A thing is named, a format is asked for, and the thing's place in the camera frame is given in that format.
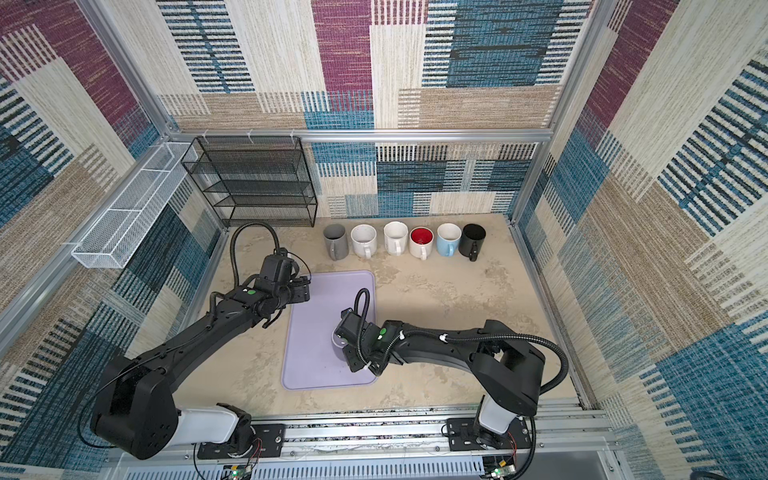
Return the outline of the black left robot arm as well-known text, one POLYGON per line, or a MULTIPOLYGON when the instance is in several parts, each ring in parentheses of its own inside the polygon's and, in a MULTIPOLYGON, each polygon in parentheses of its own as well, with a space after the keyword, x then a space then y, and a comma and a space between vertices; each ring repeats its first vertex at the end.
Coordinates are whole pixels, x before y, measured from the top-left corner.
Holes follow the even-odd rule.
POLYGON ((94 395, 90 431, 139 460, 185 443, 249 454, 256 439, 250 414, 225 403, 182 409, 173 394, 228 342, 255 326, 268 328, 286 306, 308 301, 310 283, 280 248, 259 273, 226 294, 213 294, 208 313, 178 335, 133 359, 113 358, 94 395))

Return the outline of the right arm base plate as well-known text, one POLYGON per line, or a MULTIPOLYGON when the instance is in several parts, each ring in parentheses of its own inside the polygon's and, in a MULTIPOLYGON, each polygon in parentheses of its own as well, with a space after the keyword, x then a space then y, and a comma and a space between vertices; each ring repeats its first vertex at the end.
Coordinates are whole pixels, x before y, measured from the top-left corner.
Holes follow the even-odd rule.
POLYGON ((523 419, 513 420, 504 434, 484 429, 470 417, 449 418, 441 427, 451 451, 528 449, 532 445, 530 433, 523 419))

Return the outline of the white ceramic mug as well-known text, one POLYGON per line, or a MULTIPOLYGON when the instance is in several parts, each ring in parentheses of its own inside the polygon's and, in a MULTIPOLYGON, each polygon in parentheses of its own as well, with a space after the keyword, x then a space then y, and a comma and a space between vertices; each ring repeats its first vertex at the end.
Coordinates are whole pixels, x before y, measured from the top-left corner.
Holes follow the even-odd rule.
POLYGON ((427 227, 415 227, 409 234, 409 253, 422 261, 432 252, 434 233, 427 227))

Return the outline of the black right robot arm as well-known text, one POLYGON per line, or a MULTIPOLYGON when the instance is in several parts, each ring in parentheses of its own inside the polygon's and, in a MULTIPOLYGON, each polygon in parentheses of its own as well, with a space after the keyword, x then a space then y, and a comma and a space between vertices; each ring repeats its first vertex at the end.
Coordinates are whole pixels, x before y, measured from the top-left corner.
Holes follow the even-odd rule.
POLYGON ((426 363, 471 373, 485 391, 471 434, 483 448, 507 447, 513 420, 535 417, 540 395, 567 375, 567 358, 557 345, 496 320, 469 330, 426 329, 396 320, 379 327, 348 308, 333 336, 342 341, 351 372, 366 369, 380 376, 389 365, 426 363))

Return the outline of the light blue mug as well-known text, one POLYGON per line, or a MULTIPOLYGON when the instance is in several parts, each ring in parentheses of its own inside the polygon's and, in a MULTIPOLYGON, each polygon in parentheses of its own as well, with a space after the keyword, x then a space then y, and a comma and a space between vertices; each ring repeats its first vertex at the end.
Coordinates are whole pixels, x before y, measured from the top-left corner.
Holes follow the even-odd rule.
POLYGON ((437 228, 436 247, 443 257, 452 257, 459 248, 462 228, 454 223, 443 223, 437 228))

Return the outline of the purple ceramic mug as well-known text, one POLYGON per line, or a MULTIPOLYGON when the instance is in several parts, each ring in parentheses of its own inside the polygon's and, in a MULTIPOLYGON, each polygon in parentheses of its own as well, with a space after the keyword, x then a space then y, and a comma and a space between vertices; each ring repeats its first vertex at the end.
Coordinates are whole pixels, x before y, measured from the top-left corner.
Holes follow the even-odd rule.
POLYGON ((336 358, 341 362, 346 362, 344 348, 347 346, 347 342, 335 334, 331 336, 331 342, 333 345, 333 353, 336 358))

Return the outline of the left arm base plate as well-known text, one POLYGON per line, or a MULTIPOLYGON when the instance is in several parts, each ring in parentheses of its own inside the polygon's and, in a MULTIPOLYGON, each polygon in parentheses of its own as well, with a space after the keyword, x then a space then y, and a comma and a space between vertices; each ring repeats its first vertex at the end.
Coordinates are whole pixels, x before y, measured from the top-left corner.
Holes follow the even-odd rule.
POLYGON ((197 449, 198 460, 254 460, 281 455, 285 424, 251 424, 237 427, 224 443, 203 443, 197 449))

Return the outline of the black ceramic mug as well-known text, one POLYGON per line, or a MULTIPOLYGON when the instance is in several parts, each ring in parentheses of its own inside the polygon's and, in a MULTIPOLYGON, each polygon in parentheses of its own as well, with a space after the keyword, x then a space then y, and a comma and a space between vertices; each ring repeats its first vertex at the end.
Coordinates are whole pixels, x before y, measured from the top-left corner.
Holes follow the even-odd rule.
POLYGON ((470 223, 463 227, 459 241, 459 253, 475 262, 486 238, 486 230, 479 224, 470 223))

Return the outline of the white patterned mug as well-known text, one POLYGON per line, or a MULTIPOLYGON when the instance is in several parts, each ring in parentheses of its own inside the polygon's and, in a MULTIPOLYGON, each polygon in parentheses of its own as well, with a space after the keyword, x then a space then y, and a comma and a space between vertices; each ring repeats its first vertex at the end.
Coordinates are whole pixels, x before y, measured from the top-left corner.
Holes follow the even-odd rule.
POLYGON ((409 228, 400 221, 390 221, 383 229, 385 249, 393 256, 402 255, 408 244, 409 228))

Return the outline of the cream speckled mug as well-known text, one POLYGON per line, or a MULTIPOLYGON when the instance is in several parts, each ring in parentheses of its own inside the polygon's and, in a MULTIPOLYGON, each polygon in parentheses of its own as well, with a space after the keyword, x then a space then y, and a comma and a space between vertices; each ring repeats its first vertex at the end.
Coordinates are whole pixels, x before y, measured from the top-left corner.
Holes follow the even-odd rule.
POLYGON ((369 224, 358 224, 350 233, 354 253, 361 259, 371 259, 377 250, 377 230, 369 224))

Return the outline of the grey ceramic mug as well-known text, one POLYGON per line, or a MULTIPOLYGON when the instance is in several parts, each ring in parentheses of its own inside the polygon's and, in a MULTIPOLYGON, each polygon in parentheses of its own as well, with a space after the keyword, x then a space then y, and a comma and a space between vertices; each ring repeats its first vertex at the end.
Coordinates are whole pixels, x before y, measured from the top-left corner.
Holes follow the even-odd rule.
POLYGON ((323 231, 323 237, 331 260, 340 261, 349 255, 347 230, 344 225, 331 224, 326 226, 323 231))

